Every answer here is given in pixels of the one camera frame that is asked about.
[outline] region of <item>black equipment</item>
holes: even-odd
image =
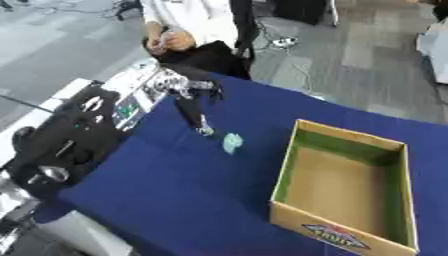
[[[39,127],[17,130],[12,138],[16,155],[2,169],[34,198],[52,197],[90,174],[167,96],[175,98],[192,129],[222,139],[200,107],[202,92],[208,92],[211,104],[222,99],[222,87],[207,72],[160,66],[155,59],[137,62],[106,83],[92,82],[54,111],[46,110],[52,116]]]
[[[272,0],[274,14],[280,18],[297,20],[311,25],[318,24],[325,14],[327,0]]]

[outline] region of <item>cardboard box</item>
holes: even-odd
[[[407,146],[298,120],[270,221],[361,255],[416,255]]]

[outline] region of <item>table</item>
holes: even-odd
[[[227,155],[191,131],[171,99],[118,151],[59,199],[134,244],[142,255],[351,255],[268,223],[268,201],[298,118],[409,144],[421,255],[448,255],[448,128],[366,113],[298,92],[217,76],[225,100],[207,106],[238,132]]]

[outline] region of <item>floor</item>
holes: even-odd
[[[106,80],[147,56],[140,47],[141,17],[109,18],[110,0],[8,1],[15,11],[0,10],[0,93],[41,103],[75,78]],[[435,21],[431,7],[406,0],[337,3],[336,29],[329,17],[309,26],[268,17],[269,8],[257,4],[268,34],[255,42],[254,80],[371,112],[446,123],[441,100],[448,102],[448,90],[435,85],[427,61],[414,50],[417,33]],[[280,36],[297,36],[299,44],[289,52],[264,49],[266,38]],[[0,100],[0,129],[27,111]]]

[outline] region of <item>cable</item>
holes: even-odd
[[[126,0],[120,0],[117,2],[112,3],[112,7],[103,9],[103,10],[79,10],[74,9],[77,7],[78,3],[69,2],[60,0],[57,2],[53,2],[51,6],[32,6],[33,9],[36,10],[43,10],[44,15],[51,15],[58,12],[75,12],[75,13],[84,13],[84,14],[101,14],[101,17],[103,18],[111,18],[115,16],[115,13],[113,15],[108,15],[110,12],[116,11],[120,8],[120,4],[123,3]]]
[[[25,105],[25,106],[30,107],[30,108],[36,108],[36,109],[45,111],[45,112],[50,113],[50,114],[54,114],[54,111],[52,111],[52,110],[43,108],[41,106],[38,106],[36,104],[32,104],[32,103],[26,102],[26,101],[23,101],[23,100],[19,100],[19,99],[13,98],[13,97],[9,97],[9,96],[7,96],[5,94],[0,94],[0,98],[3,98],[3,99],[8,100],[8,101],[12,101],[14,103],[18,103],[20,105]]]
[[[281,51],[285,51],[286,55],[290,58],[293,58],[294,56],[291,54],[290,50],[292,47],[294,47],[295,45],[299,44],[295,44],[293,46],[287,46],[287,47],[277,47],[274,44],[274,41],[276,41],[277,39],[274,39],[275,36],[271,33],[269,33],[268,28],[266,27],[265,24],[263,24],[261,18],[256,19],[255,21],[258,25],[258,28],[260,29],[260,31],[262,32],[262,35],[264,37],[264,39],[267,41],[266,45],[261,47],[261,48],[256,48],[255,51],[258,52],[265,52],[266,50],[281,50]],[[278,36],[279,39],[285,38],[284,36],[279,35]],[[311,83],[311,78],[308,74],[308,72],[305,72],[299,65],[297,64],[292,64],[292,66],[298,70],[304,77],[305,77],[305,84],[307,86],[307,88],[305,89],[306,91],[308,91],[308,93],[313,93],[313,85]]]

